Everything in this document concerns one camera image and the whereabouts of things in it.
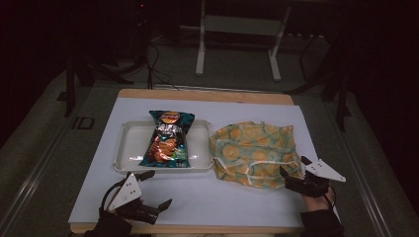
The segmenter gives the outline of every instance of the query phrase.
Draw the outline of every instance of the white plastic tray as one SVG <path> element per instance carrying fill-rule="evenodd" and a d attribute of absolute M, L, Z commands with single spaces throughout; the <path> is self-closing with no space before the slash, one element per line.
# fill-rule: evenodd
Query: white plastic tray
<path fill-rule="evenodd" d="M 123 173 L 142 173 L 155 170 L 162 173 L 205 172 L 213 164 L 210 155 L 210 129 L 205 120 L 195 120 L 186 135 L 190 168 L 163 168 L 139 166 L 147 150 L 155 123 L 149 121 L 128 121 L 123 124 L 117 159 L 114 168 Z"/>

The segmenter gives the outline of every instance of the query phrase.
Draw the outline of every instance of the crumpled bag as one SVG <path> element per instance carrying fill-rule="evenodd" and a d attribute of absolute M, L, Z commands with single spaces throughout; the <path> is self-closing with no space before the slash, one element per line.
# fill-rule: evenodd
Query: crumpled bag
<path fill-rule="evenodd" d="M 218 179 L 264 189 L 285 184 L 280 167 L 290 176 L 302 178 L 295 148 L 292 125 L 278 127 L 264 122 L 230 124 L 209 139 Z"/>

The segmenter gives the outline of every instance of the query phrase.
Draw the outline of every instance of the metal stand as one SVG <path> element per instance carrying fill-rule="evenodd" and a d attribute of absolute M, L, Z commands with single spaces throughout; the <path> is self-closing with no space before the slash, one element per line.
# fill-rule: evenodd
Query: metal stand
<path fill-rule="evenodd" d="M 291 6 L 288 6 L 281 21 L 206 15 L 206 0 L 201 0 L 200 47 L 198 50 L 196 74 L 198 76 L 204 74 L 206 31 L 251 34 L 273 36 L 277 38 L 275 45 L 268 50 L 268 56 L 271 63 L 273 79 L 275 81 L 281 81 L 281 74 L 276 56 L 290 12 Z"/>

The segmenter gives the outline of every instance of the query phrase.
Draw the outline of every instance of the chip bag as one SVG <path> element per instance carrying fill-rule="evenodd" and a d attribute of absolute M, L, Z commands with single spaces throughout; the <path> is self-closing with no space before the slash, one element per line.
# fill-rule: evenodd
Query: chip bag
<path fill-rule="evenodd" d="M 189 168 L 186 134 L 195 115 L 182 112 L 150 111 L 156 127 L 140 166 Z"/>

